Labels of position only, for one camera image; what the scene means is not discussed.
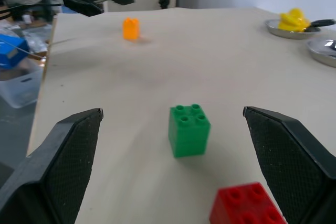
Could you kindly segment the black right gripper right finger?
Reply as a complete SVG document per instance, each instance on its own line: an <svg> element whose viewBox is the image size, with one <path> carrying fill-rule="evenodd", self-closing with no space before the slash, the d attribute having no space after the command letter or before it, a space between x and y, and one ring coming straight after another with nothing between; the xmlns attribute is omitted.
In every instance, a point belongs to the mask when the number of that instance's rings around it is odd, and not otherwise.
<svg viewBox="0 0 336 224"><path fill-rule="evenodd" d="M335 223L335 156L296 119L252 106L243 116L287 223Z"/></svg>

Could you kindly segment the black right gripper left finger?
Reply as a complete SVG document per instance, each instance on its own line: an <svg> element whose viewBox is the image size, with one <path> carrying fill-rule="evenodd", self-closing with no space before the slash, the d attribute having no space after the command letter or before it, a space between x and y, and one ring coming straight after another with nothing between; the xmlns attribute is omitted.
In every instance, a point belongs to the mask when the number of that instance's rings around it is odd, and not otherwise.
<svg viewBox="0 0 336 224"><path fill-rule="evenodd" d="M55 124L1 187L1 223L75 223L102 119L95 108Z"/></svg>

